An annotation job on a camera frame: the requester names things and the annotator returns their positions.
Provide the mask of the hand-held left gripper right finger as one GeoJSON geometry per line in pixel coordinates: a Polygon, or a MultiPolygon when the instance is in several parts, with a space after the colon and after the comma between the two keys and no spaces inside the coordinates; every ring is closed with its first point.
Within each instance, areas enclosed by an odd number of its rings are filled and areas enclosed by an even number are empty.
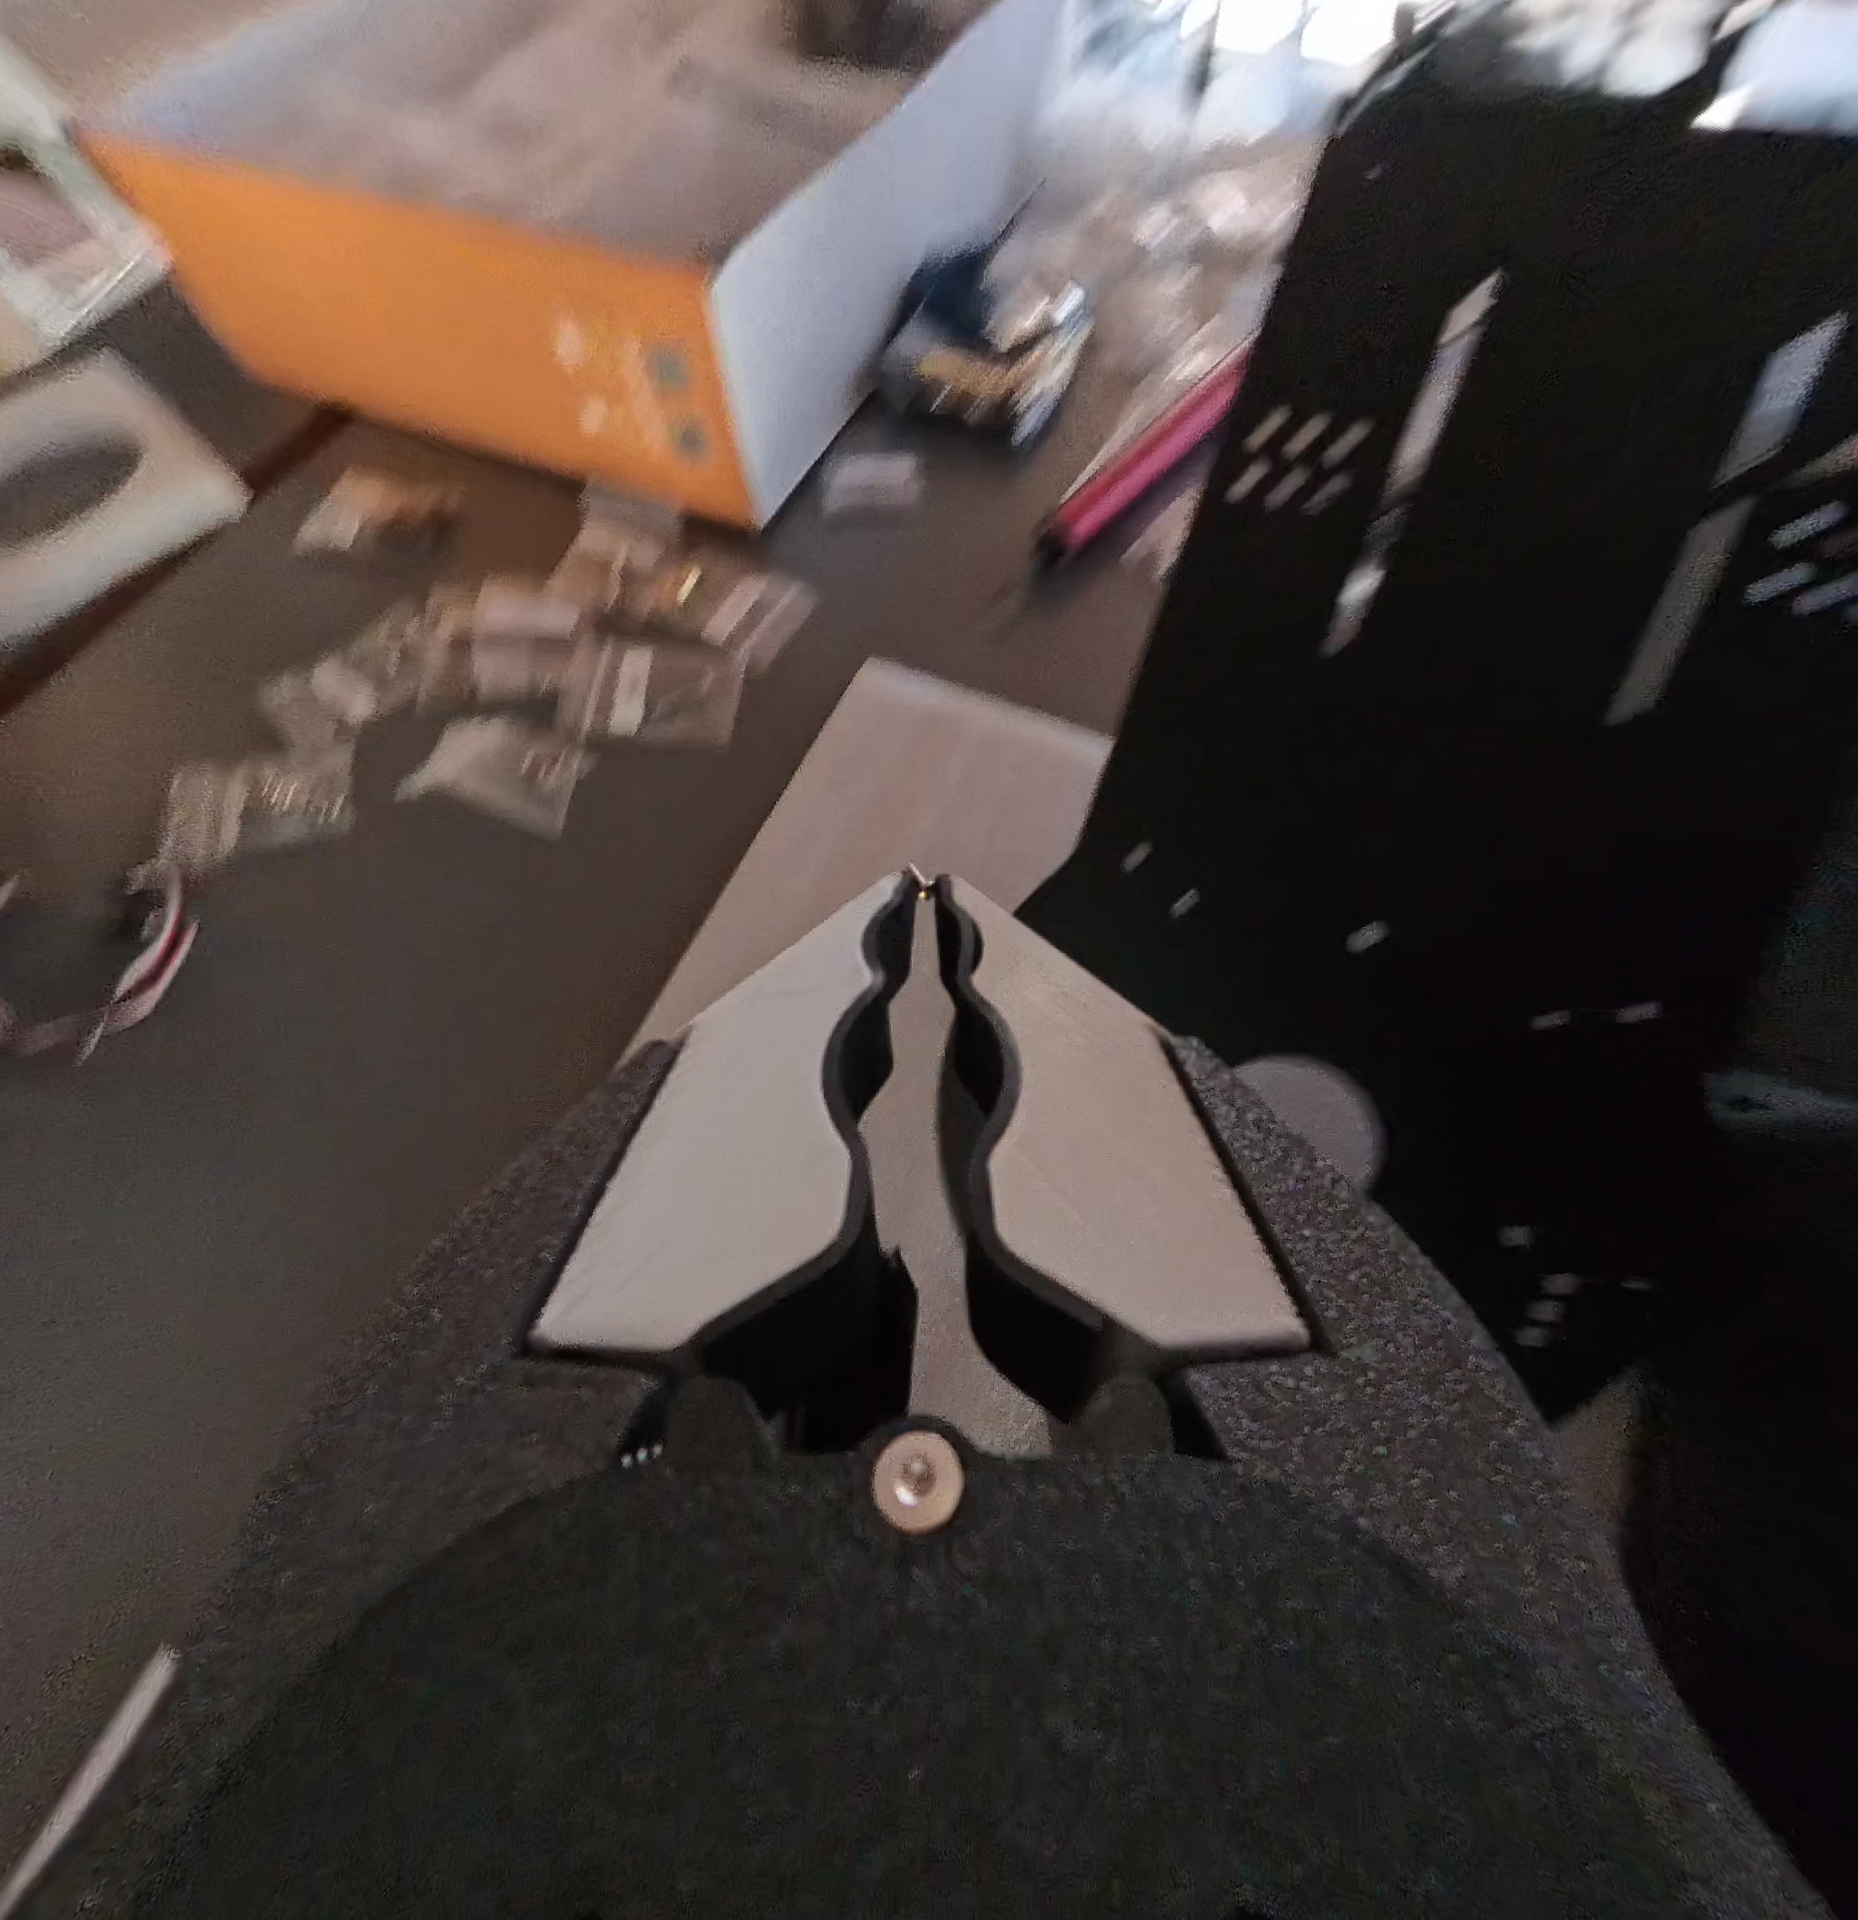
{"type": "Polygon", "coordinates": [[[948,1148],[989,1359],[1255,1359],[1312,1344],[1169,1038],[964,878],[941,874],[948,1148]]]}

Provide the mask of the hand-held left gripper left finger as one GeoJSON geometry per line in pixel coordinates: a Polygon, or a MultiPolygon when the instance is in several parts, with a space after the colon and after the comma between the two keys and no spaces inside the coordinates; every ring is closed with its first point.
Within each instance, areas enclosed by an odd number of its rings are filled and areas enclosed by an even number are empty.
{"type": "Polygon", "coordinates": [[[896,1069],[901,984],[888,874],[689,1019],[531,1350],[704,1359],[835,1277],[867,1236],[861,1119],[896,1069]]]}

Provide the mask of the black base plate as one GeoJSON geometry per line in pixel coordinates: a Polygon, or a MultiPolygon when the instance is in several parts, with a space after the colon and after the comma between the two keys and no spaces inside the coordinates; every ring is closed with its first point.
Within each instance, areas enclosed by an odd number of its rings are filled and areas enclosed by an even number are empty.
{"type": "Polygon", "coordinates": [[[1705,3],[1671,77],[1593,25],[1454,6],[1340,110],[1025,911],[1347,1074],[1552,1417],[1705,1273],[1705,1081],[1858,763],[1858,3],[1705,3]]]}

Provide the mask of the white foam sheet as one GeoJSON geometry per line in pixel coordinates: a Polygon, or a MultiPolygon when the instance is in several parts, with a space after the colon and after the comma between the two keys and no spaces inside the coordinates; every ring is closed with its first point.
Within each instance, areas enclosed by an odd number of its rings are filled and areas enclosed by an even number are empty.
{"type": "MultiPolygon", "coordinates": [[[[915,866],[1019,908],[1076,846],[1111,741],[1033,708],[871,661],[750,840],[634,1044],[675,1033],[875,879],[915,866]]],[[[912,1410],[1001,1457],[1051,1453],[1038,1402],[984,1358],[967,1320],[953,1162],[981,1110],[948,1063],[955,1003],[936,912],[916,911],[892,1016],[892,1074],[861,1126],[879,1239],[916,1288],[912,1410]]]]}

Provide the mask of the pile of small screw bags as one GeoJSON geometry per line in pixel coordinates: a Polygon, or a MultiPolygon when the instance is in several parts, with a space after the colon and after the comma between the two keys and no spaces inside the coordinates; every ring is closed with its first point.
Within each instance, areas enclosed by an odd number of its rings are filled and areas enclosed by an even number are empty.
{"type": "Polygon", "coordinates": [[[237,859],[343,835],[359,744],[417,712],[440,712],[442,733],[398,801],[447,798],[553,841],[602,748],[722,750],[750,678],[816,611],[802,575],[590,483],[547,572],[440,582],[266,678],[255,708],[273,750],[179,764],[129,894],[159,899],[237,859]]]}

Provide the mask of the small labelled nut bag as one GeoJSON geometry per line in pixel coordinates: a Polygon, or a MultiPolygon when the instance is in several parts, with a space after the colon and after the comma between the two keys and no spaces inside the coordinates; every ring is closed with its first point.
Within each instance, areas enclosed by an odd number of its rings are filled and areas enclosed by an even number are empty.
{"type": "Polygon", "coordinates": [[[835,449],[816,473],[816,504],[827,527],[910,520],[929,498],[929,469],[916,449],[835,449]]]}

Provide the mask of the magenta electric screwdriver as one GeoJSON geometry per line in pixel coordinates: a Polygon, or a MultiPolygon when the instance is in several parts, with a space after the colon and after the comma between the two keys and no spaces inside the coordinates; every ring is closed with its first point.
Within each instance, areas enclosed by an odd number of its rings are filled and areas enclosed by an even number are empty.
{"type": "Polygon", "coordinates": [[[1010,617],[1038,582],[1081,561],[1104,538],[1161,488],[1229,420],[1253,362],[1257,329],[1203,329],[1166,366],[1132,394],[1084,472],[1038,520],[1026,558],[989,600],[989,617],[1010,617]]]}

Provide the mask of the silver foil bag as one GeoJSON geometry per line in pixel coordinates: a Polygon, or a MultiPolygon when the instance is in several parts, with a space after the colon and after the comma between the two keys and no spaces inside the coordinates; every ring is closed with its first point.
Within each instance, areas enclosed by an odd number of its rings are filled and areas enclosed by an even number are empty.
{"type": "Polygon", "coordinates": [[[874,390],[903,420],[1025,449],[1076,383],[1095,310],[1087,286],[1056,265],[1001,265],[1006,243],[1000,233],[916,265],[875,353],[874,390]]]}

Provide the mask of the orange and white cardboard box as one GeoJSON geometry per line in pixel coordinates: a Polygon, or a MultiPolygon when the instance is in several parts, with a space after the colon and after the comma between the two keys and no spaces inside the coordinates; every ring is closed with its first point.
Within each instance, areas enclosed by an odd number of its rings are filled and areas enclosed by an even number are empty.
{"type": "Polygon", "coordinates": [[[79,131],[269,386],[767,527],[1033,177],[1060,3],[295,3],[79,131]]]}

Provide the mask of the white foam insert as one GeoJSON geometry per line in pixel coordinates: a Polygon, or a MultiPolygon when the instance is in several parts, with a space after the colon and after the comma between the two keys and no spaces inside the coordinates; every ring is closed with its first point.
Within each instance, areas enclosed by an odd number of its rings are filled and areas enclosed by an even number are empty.
{"type": "Polygon", "coordinates": [[[0,541],[0,663],[251,508],[238,472],[120,353],[96,350],[0,397],[0,491],[94,453],[127,457],[96,504],[0,541]]]}

